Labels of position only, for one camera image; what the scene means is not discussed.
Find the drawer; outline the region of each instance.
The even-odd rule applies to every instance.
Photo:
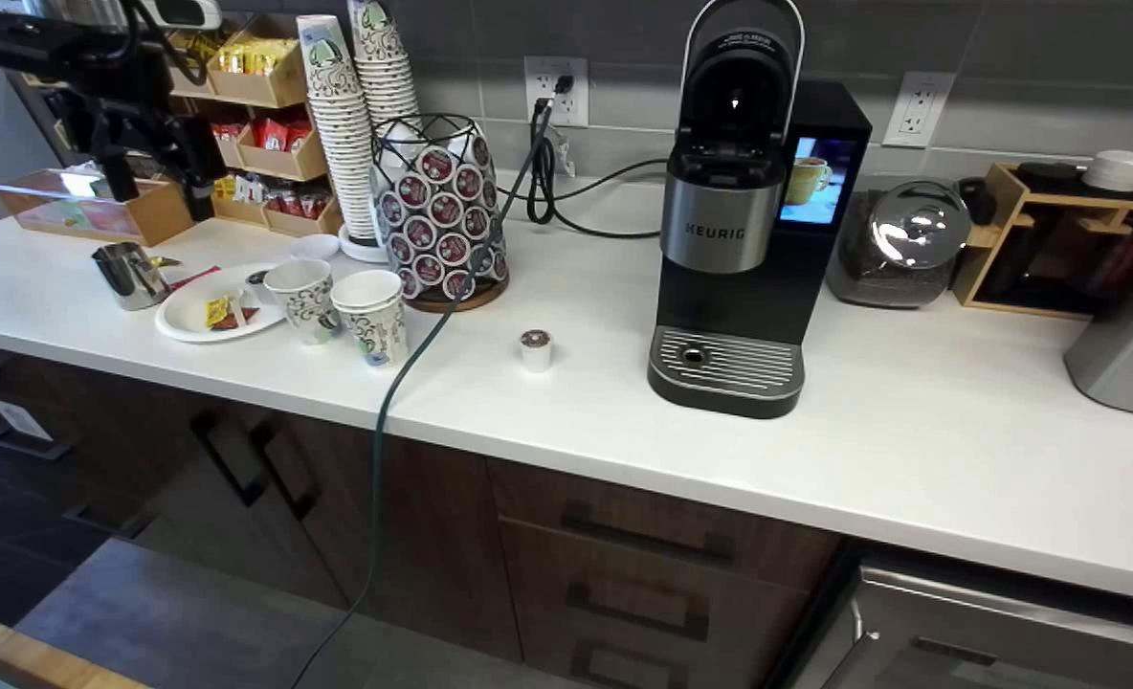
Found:
[[[611,547],[796,586],[824,571],[838,538],[589,479],[491,465],[497,518]]]
[[[502,526],[524,664],[597,687],[747,689],[807,591]]]

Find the gray floor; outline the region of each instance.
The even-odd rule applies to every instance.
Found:
[[[335,610],[105,539],[19,627],[33,640],[179,689],[287,689]],[[415,632],[350,618],[307,689],[577,689]]]

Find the stack of paper cups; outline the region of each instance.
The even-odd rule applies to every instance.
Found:
[[[307,104],[316,124],[343,217],[339,249],[355,262],[382,262],[372,224],[372,115],[335,16],[298,16],[298,41],[307,65]]]
[[[382,4],[348,0],[348,25],[372,124],[415,115],[410,54]]]

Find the paper cup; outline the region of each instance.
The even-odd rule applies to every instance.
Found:
[[[410,356],[410,330],[400,305],[400,276],[366,267],[334,287],[334,305],[343,333],[362,349],[372,367],[386,367]]]
[[[265,273],[265,293],[287,312],[298,344],[325,344],[339,333],[334,316],[334,267],[325,262],[287,262]]]

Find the white plate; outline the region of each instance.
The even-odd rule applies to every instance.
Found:
[[[265,273],[265,267],[269,266],[238,266],[238,267],[227,267],[227,273],[214,273],[214,276],[202,276],[202,281],[179,287],[153,316],[155,333],[163,333],[172,341],[214,344],[214,341],[241,341],[241,336],[280,324],[281,312],[274,303],[260,298],[257,293],[251,293],[248,305],[260,305],[260,316],[248,324],[220,330],[220,333],[206,324],[206,303],[219,295],[232,295],[238,287],[248,282],[251,273]]]

